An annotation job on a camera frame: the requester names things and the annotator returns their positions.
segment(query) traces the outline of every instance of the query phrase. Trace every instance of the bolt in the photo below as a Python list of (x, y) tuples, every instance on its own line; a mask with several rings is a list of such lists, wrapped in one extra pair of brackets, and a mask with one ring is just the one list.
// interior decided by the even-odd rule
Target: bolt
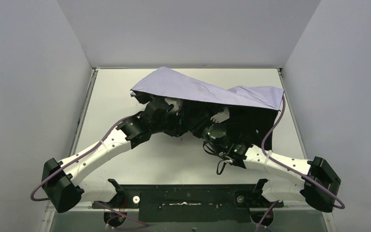
[(238, 196), (237, 197), (237, 202), (238, 203), (243, 203), (244, 202), (244, 196)]

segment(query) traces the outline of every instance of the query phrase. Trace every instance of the fabric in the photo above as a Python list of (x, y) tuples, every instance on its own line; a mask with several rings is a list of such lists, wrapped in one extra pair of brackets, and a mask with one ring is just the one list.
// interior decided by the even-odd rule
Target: fabric
[(279, 110), (284, 93), (283, 89), (271, 86), (236, 86), (223, 89), (166, 67), (161, 67), (147, 75), (131, 90), (199, 102), (252, 106), (273, 110)]

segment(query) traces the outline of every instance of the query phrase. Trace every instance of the white wall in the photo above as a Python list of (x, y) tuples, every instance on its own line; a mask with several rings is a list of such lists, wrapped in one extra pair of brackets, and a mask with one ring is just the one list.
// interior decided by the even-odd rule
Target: white wall
[(320, 0), (58, 0), (92, 66), (282, 67)]
[(339, 231), (371, 231), (371, 1), (322, 0), (283, 77), (308, 156), (342, 178)]
[(38, 231), (29, 194), (70, 151), (90, 73), (56, 0), (0, 0), (0, 232)]

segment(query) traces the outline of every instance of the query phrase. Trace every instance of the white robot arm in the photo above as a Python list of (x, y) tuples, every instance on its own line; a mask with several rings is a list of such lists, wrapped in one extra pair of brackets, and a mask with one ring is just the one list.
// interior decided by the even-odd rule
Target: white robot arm
[(116, 123), (103, 139), (85, 150), (60, 161), (48, 160), (43, 169), (43, 182), (46, 180), (43, 189), (60, 213), (79, 202), (112, 202), (124, 190), (112, 179), (86, 180), (91, 172), (117, 155), (148, 141), (154, 133), (164, 132), (178, 137), (190, 131), (210, 145), (212, 155), (227, 160), (231, 165), (284, 178), (286, 181), (268, 181), (263, 185), (261, 195), (269, 202), (306, 201), (320, 211), (332, 211), (334, 199), (274, 160), (295, 168), (336, 195), (340, 179), (328, 163), (318, 157), (313, 161), (293, 159), (271, 150), (265, 155), (258, 143), (251, 142), (258, 133), (253, 132), (247, 120), (238, 118), (238, 114), (235, 116), (237, 123), (232, 123), (231, 119), (236, 115), (234, 112), (239, 110), (205, 102), (152, 99), (145, 111)]

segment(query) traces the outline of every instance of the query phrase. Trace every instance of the white table surface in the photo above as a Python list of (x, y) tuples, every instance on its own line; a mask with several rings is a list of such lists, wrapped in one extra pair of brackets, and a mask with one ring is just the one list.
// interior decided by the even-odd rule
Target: white table surface
[[(276, 69), (176, 69), (190, 77), (223, 88), (275, 86), (282, 88)], [(76, 152), (98, 141), (117, 120), (142, 109), (130, 89), (154, 69), (100, 69), (93, 87)], [(273, 134), (275, 153), (296, 159), (304, 155), (287, 106)], [(227, 165), (215, 170), (219, 158), (206, 154), (202, 140), (190, 133), (173, 138), (163, 133), (104, 164), (87, 179), (113, 178), (120, 184), (253, 184), (276, 176)]]

